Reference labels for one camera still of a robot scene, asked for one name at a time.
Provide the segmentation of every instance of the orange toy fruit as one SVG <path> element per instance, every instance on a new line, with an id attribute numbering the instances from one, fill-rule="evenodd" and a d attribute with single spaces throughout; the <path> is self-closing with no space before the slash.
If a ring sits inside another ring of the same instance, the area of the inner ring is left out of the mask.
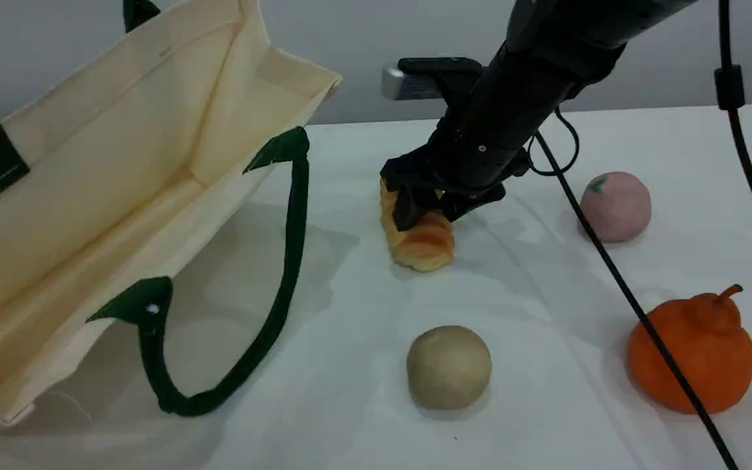
<path id="1" fill-rule="evenodd" d="M 648 319 L 672 353 L 698 398 L 710 413 L 737 404 L 752 380 L 752 341 L 741 327 L 731 295 L 701 294 L 669 300 L 648 313 Z M 651 399 L 681 413 L 695 413 L 689 398 L 642 324 L 629 338 L 629 371 Z"/>

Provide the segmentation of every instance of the beige dough ball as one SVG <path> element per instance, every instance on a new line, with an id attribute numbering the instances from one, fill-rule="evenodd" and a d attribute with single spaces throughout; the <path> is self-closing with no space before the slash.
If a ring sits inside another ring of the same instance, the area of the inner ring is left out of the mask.
<path id="1" fill-rule="evenodd" d="M 465 408 L 489 384 L 492 357 L 474 331 L 462 326 L 438 326 L 414 340 L 408 351 L 408 384 L 415 401 L 425 408 Z"/>

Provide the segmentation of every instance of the fruit stem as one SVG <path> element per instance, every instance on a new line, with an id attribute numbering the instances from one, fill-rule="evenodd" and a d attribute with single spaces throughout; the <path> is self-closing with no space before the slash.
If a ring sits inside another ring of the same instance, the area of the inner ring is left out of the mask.
<path id="1" fill-rule="evenodd" d="M 730 298 L 731 295 L 737 294 L 738 292 L 743 291 L 744 289 L 740 285 L 731 285 L 725 291 L 723 291 L 721 294 L 719 294 L 719 297 L 716 298 L 717 302 L 721 302 L 722 300 L 725 300 L 725 298 Z"/>

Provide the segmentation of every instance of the white tablecloth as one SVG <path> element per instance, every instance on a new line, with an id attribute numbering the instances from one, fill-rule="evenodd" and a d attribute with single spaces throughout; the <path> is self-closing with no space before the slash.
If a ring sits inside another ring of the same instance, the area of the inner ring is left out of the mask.
<path id="1" fill-rule="evenodd" d="M 752 106 L 743 109 L 752 154 Z M 714 108 L 571 113 L 582 137 L 575 191 L 624 170 L 651 191 L 653 220 L 610 252 L 651 309 L 669 298 L 735 297 L 752 336 L 752 200 L 724 113 Z M 307 249 L 290 322 L 251 380 L 212 415 L 158 410 L 133 328 L 102 337 L 83 367 L 0 435 L 0 468 L 722 468 L 694 416 L 651 404 L 623 365 L 636 318 L 555 178 L 528 174 L 454 227 L 456 262 L 436 274 L 391 264 L 379 169 L 434 121 L 308 131 Z M 560 161 L 572 140 L 543 128 Z M 535 160 L 546 163 L 539 149 Z M 289 169 L 264 182 L 176 280 L 167 360 L 185 393 L 215 384 L 257 332 L 277 289 Z M 407 392 L 405 354 L 440 324 L 477 331 L 492 383 L 464 413 L 431 413 Z M 752 386 L 714 417 L 752 468 Z"/>

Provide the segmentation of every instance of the cable connector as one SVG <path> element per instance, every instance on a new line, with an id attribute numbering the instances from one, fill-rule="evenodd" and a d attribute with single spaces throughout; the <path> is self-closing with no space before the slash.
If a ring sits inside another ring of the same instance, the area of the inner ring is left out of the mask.
<path id="1" fill-rule="evenodd" d="M 735 111 L 744 106 L 744 80 L 741 65 L 731 65 L 715 70 L 715 97 L 719 109 Z"/>

